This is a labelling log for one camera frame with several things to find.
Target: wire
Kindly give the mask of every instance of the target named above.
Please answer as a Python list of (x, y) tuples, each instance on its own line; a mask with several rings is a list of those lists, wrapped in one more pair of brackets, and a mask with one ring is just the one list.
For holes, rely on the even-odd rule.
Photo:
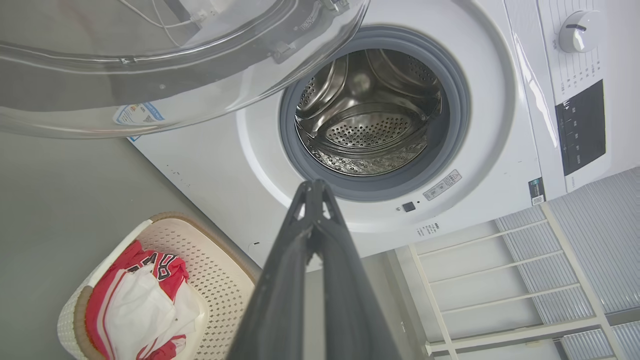
[(158, 20), (160, 20), (160, 25), (162, 25), (162, 29), (164, 30), (164, 33), (166, 34), (166, 36), (169, 37), (169, 40), (171, 40), (171, 42), (173, 42), (173, 44), (176, 47), (180, 47), (180, 45), (178, 45), (178, 43), (175, 42), (175, 40), (171, 37), (171, 34), (169, 34), (169, 30), (164, 25), (164, 23), (162, 21), (162, 18), (160, 17), (160, 13), (158, 12), (158, 8), (156, 7), (156, 0), (151, 0), (151, 3), (154, 5), (154, 10), (156, 11), (156, 15), (158, 16)]
[(124, 4), (126, 7), (130, 8), (131, 10), (133, 10), (133, 12), (137, 13), (138, 15), (142, 16), (142, 19), (145, 19), (146, 21), (148, 21), (149, 23), (157, 26), (158, 28), (175, 28), (176, 26), (181, 26), (181, 25), (186, 25), (186, 24), (191, 24), (192, 22), (194, 22), (194, 19), (189, 19), (187, 21), (183, 21), (183, 22), (179, 22), (178, 24), (173, 24), (173, 25), (160, 25), (157, 22), (149, 19), (145, 14), (143, 14), (140, 10), (136, 9), (133, 5), (129, 4), (126, 0), (118, 0), (120, 1), (122, 4)]

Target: transparent door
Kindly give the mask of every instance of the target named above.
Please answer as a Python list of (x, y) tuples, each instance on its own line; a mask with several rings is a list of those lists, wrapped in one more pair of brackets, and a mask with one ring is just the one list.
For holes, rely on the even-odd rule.
[(0, 2), (0, 131), (105, 138), (219, 117), (326, 61), (368, 1)]

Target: laundry basket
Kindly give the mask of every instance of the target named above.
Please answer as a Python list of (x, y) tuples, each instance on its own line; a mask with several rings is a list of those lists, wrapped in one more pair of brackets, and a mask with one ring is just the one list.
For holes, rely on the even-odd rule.
[(86, 305), (93, 287), (136, 239), (145, 250), (182, 258), (189, 272), (188, 283), (200, 294), (201, 313), (206, 314), (206, 321), (200, 319), (200, 326), (196, 321), (196, 336), (187, 335), (186, 348), (177, 359), (224, 359), (260, 268), (224, 234), (206, 229), (181, 213), (161, 213), (144, 221), (78, 286), (58, 318), (62, 346), (76, 359), (104, 358), (86, 333)]

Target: floor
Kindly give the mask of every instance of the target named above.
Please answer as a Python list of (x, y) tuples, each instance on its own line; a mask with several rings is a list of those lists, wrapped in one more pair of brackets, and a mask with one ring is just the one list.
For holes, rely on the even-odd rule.
[[(181, 211), (210, 222), (127, 140), (0, 133), (0, 358), (70, 359), (56, 335), (77, 285), (136, 225)], [(386, 254), (363, 260), (403, 359), (416, 359)], [(322, 274), (307, 275), (305, 359), (324, 359)]]

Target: washing machine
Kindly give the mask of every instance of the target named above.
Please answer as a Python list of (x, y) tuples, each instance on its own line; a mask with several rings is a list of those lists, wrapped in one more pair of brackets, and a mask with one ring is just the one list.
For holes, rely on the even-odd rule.
[(130, 141), (258, 264), (306, 179), (330, 184), (361, 256), (383, 252), (609, 168), (605, 14), (602, 0), (371, 0), (286, 89)]

